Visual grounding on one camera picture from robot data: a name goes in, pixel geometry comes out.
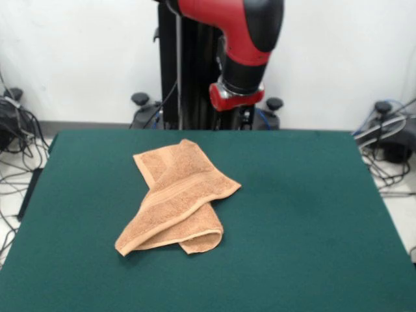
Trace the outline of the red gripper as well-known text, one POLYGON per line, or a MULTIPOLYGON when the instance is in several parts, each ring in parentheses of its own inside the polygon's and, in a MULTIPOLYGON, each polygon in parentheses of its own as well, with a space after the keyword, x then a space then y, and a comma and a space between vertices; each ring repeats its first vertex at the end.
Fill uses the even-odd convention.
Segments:
POLYGON ((253 106, 259 103, 265 95, 265 86, 260 84, 256 92, 250 95, 235 94, 225 88, 222 83, 212 83, 209 86, 209 97, 216 111, 230 111, 236 107, 253 106))

